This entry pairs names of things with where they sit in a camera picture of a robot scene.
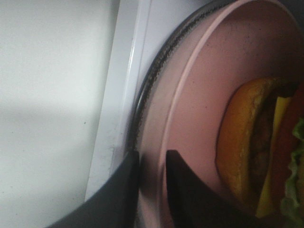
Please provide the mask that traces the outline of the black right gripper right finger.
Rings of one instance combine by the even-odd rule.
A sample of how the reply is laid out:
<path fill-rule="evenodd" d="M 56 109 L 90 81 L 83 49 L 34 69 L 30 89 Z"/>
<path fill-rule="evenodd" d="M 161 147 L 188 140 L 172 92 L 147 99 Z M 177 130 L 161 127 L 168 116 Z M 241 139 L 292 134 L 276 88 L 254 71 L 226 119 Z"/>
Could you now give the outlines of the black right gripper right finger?
<path fill-rule="evenodd" d="M 167 196 L 176 228 L 259 228 L 257 219 L 222 200 L 176 150 L 166 153 Z"/>

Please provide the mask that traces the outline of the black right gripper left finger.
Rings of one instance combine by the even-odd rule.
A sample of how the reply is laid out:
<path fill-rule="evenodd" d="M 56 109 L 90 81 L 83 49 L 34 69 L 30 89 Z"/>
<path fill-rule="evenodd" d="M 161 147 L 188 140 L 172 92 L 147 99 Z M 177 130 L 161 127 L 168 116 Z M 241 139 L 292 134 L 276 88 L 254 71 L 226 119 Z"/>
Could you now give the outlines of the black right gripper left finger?
<path fill-rule="evenodd" d="M 139 153 L 128 152 L 114 174 L 83 205 L 51 228 L 132 228 L 138 203 Z"/>

